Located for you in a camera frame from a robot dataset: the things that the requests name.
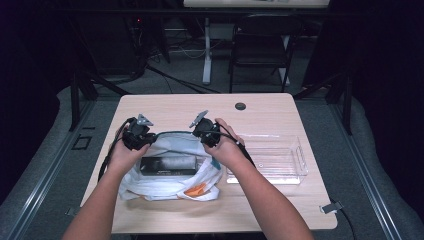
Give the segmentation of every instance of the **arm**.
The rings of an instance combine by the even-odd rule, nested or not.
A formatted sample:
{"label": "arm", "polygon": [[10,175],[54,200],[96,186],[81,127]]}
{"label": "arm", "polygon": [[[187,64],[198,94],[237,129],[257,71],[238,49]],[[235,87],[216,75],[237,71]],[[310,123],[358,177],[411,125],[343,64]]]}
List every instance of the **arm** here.
{"label": "arm", "polygon": [[110,239],[119,185],[124,175],[149,148],[131,151],[116,143],[107,171],[69,225],[63,239]]}
{"label": "arm", "polygon": [[[216,119],[221,132],[230,134],[243,143],[222,119]],[[214,148],[205,145],[207,153],[227,166],[237,177],[256,220],[268,239],[313,239],[312,233],[292,203],[260,174],[243,156],[236,144],[221,137]]]}

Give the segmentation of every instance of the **white plastic bag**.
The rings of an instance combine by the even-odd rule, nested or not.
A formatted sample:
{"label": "white plastic bag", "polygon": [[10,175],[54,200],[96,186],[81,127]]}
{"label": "white plastic bag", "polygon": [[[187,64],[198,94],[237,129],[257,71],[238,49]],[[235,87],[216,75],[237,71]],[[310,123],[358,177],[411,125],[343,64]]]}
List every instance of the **white plastic bag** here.
{"label": "white plastic bag", "polygon": [[191,199],[209,201],[218,198],[215,184],[223,174],[219,162],[207,154],[199,139],[189,132],[161,133],[144,157],[196,156],[203,160],[194,176],[143,176],[140,161],[124,176],[119,187],[123,200],[143,196],[146,200]]}

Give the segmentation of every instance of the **transparent plastic box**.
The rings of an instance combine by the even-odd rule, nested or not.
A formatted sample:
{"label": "transparent plastic box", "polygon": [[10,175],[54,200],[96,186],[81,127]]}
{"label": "transparent plastic box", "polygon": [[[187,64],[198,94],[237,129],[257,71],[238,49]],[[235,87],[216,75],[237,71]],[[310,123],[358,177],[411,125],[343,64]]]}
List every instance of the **transparent plastic box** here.
{"label": "transparent plastic box", "polygon": [[[258,171],[272,184],[300,184],[308,169],[297,136],[240,135]],[[238,183],[227,169],[227,183]]]}

